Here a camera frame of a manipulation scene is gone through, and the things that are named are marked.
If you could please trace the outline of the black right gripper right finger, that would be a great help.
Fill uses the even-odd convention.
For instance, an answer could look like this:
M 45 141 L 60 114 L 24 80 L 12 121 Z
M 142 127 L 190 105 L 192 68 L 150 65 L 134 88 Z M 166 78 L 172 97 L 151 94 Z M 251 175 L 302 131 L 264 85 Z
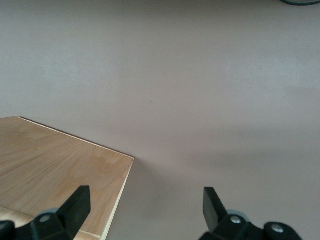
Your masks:
M 213 187 L 203 189 L 203 215 L 208 227 L 202 240 L 300 240 L 289 225 L 268 222 L 263 228 L 252 224 L 238 211 L 227 211 Z

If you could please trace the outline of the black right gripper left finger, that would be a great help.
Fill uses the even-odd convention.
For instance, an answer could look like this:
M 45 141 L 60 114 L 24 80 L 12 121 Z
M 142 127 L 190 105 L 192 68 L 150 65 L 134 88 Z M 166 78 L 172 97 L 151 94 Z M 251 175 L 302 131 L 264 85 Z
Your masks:
M 82 185 L 55 211 L 39 214 L 16 227 L 12 220 L 0 222 L 2 240 L 73 240 L 91 212 L 91 193 Z

